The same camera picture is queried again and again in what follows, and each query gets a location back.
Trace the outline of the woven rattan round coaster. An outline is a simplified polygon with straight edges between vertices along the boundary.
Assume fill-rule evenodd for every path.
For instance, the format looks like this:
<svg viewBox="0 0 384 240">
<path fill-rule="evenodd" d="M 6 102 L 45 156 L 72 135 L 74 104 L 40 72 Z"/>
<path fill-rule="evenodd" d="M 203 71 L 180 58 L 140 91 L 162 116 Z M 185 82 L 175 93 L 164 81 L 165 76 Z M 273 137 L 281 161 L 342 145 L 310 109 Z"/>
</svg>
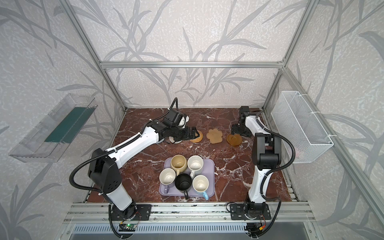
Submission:
<svg viewBox="0 0 384 240">
<path fill-rule="evenodd" d="M 192 143 L 199 143 L 199 142 L 201 142 L 202 140 L 203 140 L 203 133 L 201 132 L 201 131 L 198 131 L 197 133 L 196 133 L 196 138 L 195 139 L 192 139 L 192 140 L 190 140 Z"/>
</svg>

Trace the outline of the brown wooden round coaster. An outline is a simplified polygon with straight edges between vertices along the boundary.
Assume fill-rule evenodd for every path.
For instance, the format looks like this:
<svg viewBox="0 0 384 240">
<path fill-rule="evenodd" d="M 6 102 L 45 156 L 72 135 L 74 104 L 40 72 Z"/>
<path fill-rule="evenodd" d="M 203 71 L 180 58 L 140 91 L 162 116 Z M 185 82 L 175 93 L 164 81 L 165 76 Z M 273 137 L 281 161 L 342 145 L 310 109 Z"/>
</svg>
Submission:
<svg viewBox="0 0 384 240">
<path fill-rule="evenodd" d="M 227 143 L 231 146 L 239 146 L 243 142 L 243 137 L 239 134 L 230 134 L 227 136 Z"/>
</svg>

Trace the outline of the cork paw-shaped coaster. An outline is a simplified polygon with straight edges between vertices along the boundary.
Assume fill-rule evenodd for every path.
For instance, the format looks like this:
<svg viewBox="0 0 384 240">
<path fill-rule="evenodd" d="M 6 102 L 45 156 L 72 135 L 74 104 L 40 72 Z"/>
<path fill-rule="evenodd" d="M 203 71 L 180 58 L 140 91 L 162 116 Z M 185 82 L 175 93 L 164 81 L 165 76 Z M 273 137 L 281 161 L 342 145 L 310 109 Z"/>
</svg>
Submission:
<svg viewBox="0 0 384 240">
<path fill-rule="evenodd" d="M 207 138 L 211 144 L 219 144 L 223 141 L 223 133 L 218 129 L 209 129 Z"/>
</svg>

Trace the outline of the beige ceramic mug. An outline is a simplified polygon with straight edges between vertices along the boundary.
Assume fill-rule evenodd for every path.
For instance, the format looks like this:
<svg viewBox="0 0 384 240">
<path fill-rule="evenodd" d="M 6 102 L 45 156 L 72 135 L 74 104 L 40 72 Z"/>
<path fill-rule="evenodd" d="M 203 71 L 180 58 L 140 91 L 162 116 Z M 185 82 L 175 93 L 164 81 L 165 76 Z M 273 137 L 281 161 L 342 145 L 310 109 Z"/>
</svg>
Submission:
<svg viewBox="0 0 384 240">
<path fill-rule="evenodd" d="M 176 155 L 171 159 L 171 168 L 175 171 L 176 176 L 178 176 L 188 168 L 188 161 L 184 156 Z"/>
</svg>

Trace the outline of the white patterned round coaster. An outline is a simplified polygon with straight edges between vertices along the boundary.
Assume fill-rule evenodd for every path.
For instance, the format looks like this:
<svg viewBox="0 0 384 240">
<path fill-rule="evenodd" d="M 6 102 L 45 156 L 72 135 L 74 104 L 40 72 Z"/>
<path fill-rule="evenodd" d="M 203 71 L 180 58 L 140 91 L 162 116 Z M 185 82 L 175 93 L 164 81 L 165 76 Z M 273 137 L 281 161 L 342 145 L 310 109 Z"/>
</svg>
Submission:
<svg viewBox="0 0 384 240">
<path fill-rule="evenodd" d="M 176 141 L 175 139 L 174 139 L 174 137 L 169 137 L 169 142 L 170 142 L 170 144 L 179 144 L 179 143 L 181 143 L 183 140 L 178 140 L 178 141 Z"/>
</svg>

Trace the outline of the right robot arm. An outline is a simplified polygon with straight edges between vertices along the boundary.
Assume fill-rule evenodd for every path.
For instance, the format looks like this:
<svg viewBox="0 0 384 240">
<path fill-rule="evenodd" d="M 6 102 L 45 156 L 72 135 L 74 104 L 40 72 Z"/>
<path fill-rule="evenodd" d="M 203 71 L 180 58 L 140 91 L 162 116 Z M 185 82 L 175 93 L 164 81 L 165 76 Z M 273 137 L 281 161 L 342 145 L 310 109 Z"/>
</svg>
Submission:
<svg viewBox="0 0 384 240">
<path fill-rule="evenodd" d="M 252 112 L 248 106 L 242 106 L 239 108 L 238 123 L 232 125 L 232 134 L 254 137 L 251 159 L 255 174 L 248 192 L 248 201 L 255 204 L 278 199 L 266 196 L 269 180 L 273 173 L 286 169 L 296 158 L 294 145 L 286 137 L 268 129 L 260 118 L 261 113 L 262 111 Z M 287 143 L 292 152 L 291 159 L 284 165 L 282 142 Z"/>
</svg>

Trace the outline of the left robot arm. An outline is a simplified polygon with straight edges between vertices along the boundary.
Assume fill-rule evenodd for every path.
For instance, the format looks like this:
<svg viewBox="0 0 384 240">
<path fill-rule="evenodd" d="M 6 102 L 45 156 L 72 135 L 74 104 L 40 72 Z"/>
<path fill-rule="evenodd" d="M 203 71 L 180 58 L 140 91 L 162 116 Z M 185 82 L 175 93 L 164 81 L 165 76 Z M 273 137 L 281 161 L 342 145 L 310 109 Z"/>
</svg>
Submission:
<svg viewBox="0 0 384 240">
<path fill-rule="evenodd" d="M 154 120 L 149 120 L 139 133 L 105 151 L 97 149 L 91 159 L 77 166 L 69 176 L 70 184 L 80 190 L 95 191 L 119 211 L 134 207 L 134 201 L 122 184 L 120 169 L 145 148 L 158 144 L 168 137 L 175 142 L 194 140 L 200 137 L 196 127 L 188 127 L 189 117 L 177 109 L 168 111 Z M 87 187 L 75 182 L 76 173 L 89 166 L 88 176 L 98 186 Z"/>
</svg>

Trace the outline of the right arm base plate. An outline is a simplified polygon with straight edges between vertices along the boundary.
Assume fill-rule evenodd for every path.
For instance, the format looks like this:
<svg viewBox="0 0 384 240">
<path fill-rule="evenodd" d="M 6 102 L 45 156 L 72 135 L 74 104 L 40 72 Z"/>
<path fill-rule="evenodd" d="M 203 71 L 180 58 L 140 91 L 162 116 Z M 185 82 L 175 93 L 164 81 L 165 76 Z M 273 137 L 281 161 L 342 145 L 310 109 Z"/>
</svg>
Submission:
<svg viewBox="0 0 384 240">
<path fill-rule="evenodd" d="M 271 211 L 266 203 L 230 203 L 231 220 L 271 220 Z"/>
</svg>

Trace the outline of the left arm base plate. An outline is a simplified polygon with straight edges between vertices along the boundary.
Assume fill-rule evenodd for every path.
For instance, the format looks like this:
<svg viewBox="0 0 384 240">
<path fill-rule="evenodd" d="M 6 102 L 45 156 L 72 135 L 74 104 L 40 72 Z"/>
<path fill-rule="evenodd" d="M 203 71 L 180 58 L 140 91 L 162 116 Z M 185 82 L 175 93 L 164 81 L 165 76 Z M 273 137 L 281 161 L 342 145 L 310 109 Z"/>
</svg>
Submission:
<svg viewBox="0 0 384 240">
<path fill-rule="evenodd" d="M 112 206 L 109 215 L 112 221 L 148 221 L 151 214 L 152 205 L 132 203 L 124 211 Z"/>
</svg>

